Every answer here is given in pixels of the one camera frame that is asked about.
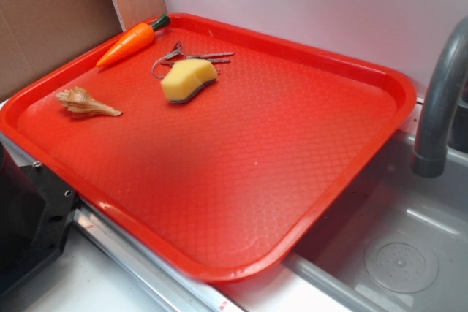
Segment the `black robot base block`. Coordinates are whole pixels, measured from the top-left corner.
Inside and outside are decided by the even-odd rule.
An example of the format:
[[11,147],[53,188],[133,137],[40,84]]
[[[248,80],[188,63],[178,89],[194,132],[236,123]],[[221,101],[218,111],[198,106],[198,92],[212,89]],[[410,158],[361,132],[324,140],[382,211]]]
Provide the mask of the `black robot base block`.
[[64,251],[76,191],[46,166],[19,166],[1,146],[1,297]]

